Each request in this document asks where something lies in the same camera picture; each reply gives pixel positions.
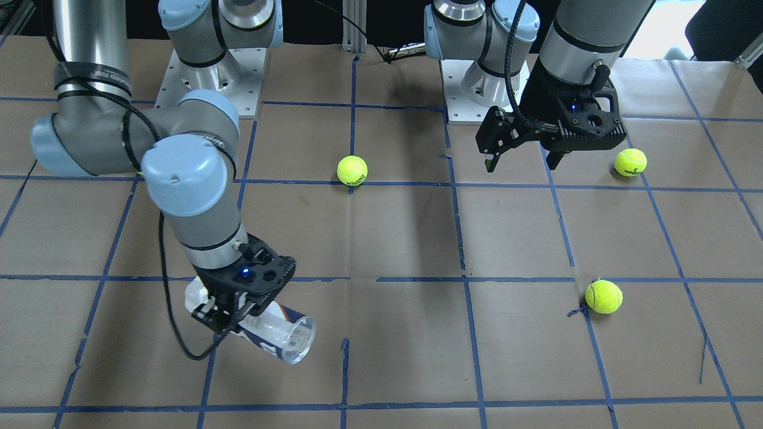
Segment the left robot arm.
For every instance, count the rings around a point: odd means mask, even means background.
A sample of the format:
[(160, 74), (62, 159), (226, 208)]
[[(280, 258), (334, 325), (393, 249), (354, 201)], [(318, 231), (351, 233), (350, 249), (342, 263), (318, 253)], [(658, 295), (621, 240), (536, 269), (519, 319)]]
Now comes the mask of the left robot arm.
[(626, 139), (610, 78), (651, 1), (561, 1), (520, 98), (511, 77), (537, 37), (539, 14), (524, 1), (433, 1), (423, 12), (427, 56), (473, 60), (504, 82), (487, 101), (475, 141), (492, 173), (502, 154), (528, 141), (555, 169), (574, 151), (612, 150)]

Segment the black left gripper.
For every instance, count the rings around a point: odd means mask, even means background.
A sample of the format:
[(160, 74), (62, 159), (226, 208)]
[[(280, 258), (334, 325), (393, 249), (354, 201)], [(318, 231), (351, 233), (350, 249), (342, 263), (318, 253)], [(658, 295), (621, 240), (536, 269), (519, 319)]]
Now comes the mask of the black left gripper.
[(556, 132), (541, 138), (550, 170), (557, 169), (565, 153), (611, 150), (627, 137), (610, 67), (598, 62), (591, 71), (592, 82), (576, 85), (551, 75), (540, 60), (532, 66), (519, 109), (529, 120), (556, 126)]

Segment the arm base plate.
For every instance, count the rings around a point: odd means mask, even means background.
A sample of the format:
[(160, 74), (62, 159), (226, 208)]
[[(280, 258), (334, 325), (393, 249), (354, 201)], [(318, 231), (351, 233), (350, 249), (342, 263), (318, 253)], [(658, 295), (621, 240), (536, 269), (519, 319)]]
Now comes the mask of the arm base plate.
[(216, 90), (234, 103), (241, 119), (255, 119), (265, 71), (267, 49), (228, 51), (220, 62), (202, 68), (183, 63), (172, 52), (154, 106), (174, 106), (193, 89)]
[(504, 78), (476, 60), (442, 60), (441, 72), (449, 124), (479, 126), (492, 106), (511, 111)]

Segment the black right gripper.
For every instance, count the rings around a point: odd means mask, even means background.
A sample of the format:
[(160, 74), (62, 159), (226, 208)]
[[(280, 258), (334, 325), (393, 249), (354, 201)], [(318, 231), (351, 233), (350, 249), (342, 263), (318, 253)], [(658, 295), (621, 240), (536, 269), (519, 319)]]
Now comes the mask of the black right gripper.
[(196, 268), (207, 290), (207, 303), (193, 305), (193, 318), (218, 334), (238, 331), (232, 323), (259, 316), (293, 277), (296, 261), (279, 255), (249, 234), (232, 250), (234, 261), (218, 268)]

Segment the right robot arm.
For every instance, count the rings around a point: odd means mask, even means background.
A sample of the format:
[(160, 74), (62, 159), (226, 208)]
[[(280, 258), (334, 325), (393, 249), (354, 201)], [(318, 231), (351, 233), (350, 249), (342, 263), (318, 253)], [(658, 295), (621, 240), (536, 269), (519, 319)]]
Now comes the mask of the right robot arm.
[(31, 147), (59, 176), (140, 173), (204, 288), (190, 311), (243, 335), (294, 274), (295, 261), (247, 233), (232, 187), (239, 113), (220, 89), (193, 87), (168, 107), (131, 105), (124, 1), (52, 1), (57, 113)]

